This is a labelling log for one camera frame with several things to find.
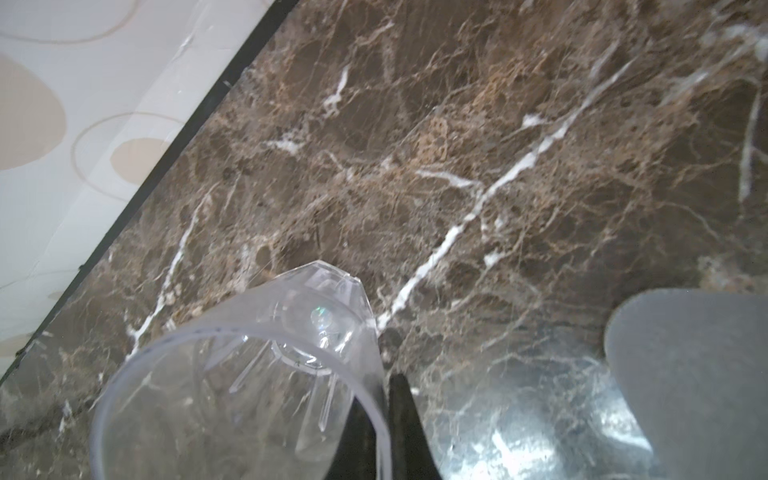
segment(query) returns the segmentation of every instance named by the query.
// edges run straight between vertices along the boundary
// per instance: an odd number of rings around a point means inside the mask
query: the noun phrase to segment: black edge strip
[[[40,326],[32,337],[27,342],[27,345],[16,353],[11,366],[0,379],[0,386],[11,375],[11,372],[18,368],[19,363],[26,354],[32,342],[35,341],[43,331],[48,327],[51,321],[56,317],[61,308],[67,303],[69,297],[78,289],[80,284],[85,280],[85,277],[93,270],[96,263],[104,256],[107,249],[112,245],[112,242],[123,231],[128,222],[138,212],[141,205],[152,193],[152,190],[160,183],[170,167],[179,158],[181,152],[190,143],[192,138],[203,127],[209,116],[216,110],[219,103],[227,96],[230,89],[237,83],[237,80],[243,74],[243,70],[250,65],[256,56],[261,52],[266,43],[272,38],[278,28],[283,24],[289,13],[293,10],[293,7],[299,0],[275,0],[275,2],[269,7],[264,16],[256,25],[256,28],[248,35],[248,38],[237,51],[232,61],[224,69],[224,72],[216,80],[216,83],[208,91],[203,98],[203,101],[198,105],[197,109],[190,116],[190,119],[181,128],[179,134],[174,138],[174,141],[170,143],[170,146],[165,151],[163,156],[154,166],[152,171],[147,176],[147,179],[141,184],[136,194],[125,206],[118,219],[112,224],[104,238],[96,246],[96,249],[82,265],[80,265],[80,271],[74,280],[69,284],[67,289],[58,299],[58,302],[53,306],[51,312],[45,317]]]

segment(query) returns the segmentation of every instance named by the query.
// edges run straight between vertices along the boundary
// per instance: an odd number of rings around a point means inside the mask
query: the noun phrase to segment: clear plastic cup
[[[392,461],[360,281],[322,261],[221,303],[132,357],[91,429],[97,480],[324,478],[356,397]]]

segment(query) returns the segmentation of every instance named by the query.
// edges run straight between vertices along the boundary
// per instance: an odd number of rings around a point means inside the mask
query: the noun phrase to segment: brown marble countertop
[[[126,355],[321,258],[445,480],[663,478],[602,333],[765,291],[766,56],[758,1],[303,0],[0,386],[0,476],[88,478]]]

